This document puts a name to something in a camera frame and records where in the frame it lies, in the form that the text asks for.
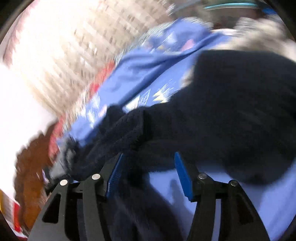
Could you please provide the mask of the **dark navy fluffy garment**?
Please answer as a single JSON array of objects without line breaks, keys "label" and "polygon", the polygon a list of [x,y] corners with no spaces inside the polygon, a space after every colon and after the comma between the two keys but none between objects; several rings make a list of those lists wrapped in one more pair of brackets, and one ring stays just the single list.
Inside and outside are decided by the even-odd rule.
[{"label": "dark navy fluffy garment", "polygon": [[111,106],[90,142],[75,149],[70,175],[86,179],[125,154],[129,168],[104,211],[112,240],[182,239],[147,180],[173,169],[175,152],[244,183],[281,178],[295,160],[295,62],[266,51],[208,50],[168,102],[128,113]]}]

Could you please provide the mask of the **carved wooden headboard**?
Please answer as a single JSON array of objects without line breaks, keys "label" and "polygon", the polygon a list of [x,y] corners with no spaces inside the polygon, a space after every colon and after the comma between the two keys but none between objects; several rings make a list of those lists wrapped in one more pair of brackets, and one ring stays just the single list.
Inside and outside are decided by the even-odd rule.
[{"label": "carved wooden headboard", "polygon": [[18,218],[26,234],[47,200],[42,170],[52,164],[48,152],[54,126],[52,123],[45,133],[39,132],[31,138],[16,156],[15,200],[20,204]]}]

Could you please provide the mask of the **grey puffer jacket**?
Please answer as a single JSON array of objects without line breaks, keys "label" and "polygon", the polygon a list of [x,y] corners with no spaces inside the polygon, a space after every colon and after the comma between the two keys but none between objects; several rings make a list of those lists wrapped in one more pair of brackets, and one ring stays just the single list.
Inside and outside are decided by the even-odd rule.
[{"label": "grey puffer jacket", "polygon": [[68,138],[60,149],[55,163],[49,169],[50,181],[60,180],[62,177],[68,176],[73,169],[75,156],[76,142],[72,138]]}]

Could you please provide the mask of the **red floral quilt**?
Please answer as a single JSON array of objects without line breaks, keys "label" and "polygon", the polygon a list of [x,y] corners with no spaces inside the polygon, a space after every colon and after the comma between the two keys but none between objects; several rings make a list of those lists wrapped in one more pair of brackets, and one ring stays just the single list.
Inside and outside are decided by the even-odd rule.
[{"label": "red floral quilt", "polygon": [[54,126],[49,141],[48,155],[52,162],[56,159],[59,152],[57,144],[58,138],[61,138],[63,134],[70,130],[70,126],[77,120],[78,116],[85,112],[86,104],[95,95],[103,82],[111,75],[114,68],[114,60],[107,62],[104,67],[99,70],[95,78],[79,94],[74,104],[72,104],[59,118],[58,122]]}]

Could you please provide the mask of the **blue patterned bed sheet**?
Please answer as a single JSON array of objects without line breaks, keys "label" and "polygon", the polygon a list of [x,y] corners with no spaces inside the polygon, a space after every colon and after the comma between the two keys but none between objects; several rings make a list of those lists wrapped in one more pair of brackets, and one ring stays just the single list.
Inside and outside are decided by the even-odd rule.
[{"label": "blue patterned bed sheet", "polygon": [[[138,107],[168,102],[176,92],[191,83],[200,54],[216,50],[215,46],[226,42],[233,34],[234,29],[232,35],[225,35],[217,31],[212,32],[204,25],[187,19],[176,20],[165,29],[156,31],[140,47],[128,52],[121,59],[110,78],[95,94],[95,106],[88,107],[95,115],[95,121],[78,120],[82,136],[69,136],[67,139],[72,138],[76,142],[76,148],[84,147],[90,142],[94,129],[113,105],[128,113]],[[289,230],[295,230],[295,160],[281,178],[262,185],[239,181],[221,167],[196,167],[215,181],[238,181],[259,214],[269,240],[279,240],[285,237]],[[119,184],[128,168],[125,157],[125,168]],[[75,183],[88,177],[77,180],[69,174],[62,178]],[[175,162],[171,170],[148,173],[147,180],[165,200],[176,218],[181,240],[188,240],[197,204],[185,197]]]}]

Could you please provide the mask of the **beige leaf pattern curtain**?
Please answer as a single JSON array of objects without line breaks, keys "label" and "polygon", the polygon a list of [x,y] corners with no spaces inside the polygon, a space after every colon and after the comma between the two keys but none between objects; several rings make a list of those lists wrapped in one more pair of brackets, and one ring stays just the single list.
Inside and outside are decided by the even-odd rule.
[{"label": "beige leaf pattern curtain", "polygon": [[3,60],[12,87],[54,114],[73,104],[104,64],[167,22],[169,1],[24,1],[8,19]]}]

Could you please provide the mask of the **white black patterned sweater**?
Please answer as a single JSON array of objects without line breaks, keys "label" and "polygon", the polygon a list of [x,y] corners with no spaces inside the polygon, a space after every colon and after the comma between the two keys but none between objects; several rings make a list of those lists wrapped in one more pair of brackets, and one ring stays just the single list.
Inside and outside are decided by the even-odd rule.
[{"label": "white black patterned sweater", "polygon": [[240,18],[233,36],[215,49],[270,51],[295,59],[295,41],[290,39],[284,23],[273,18]]}]

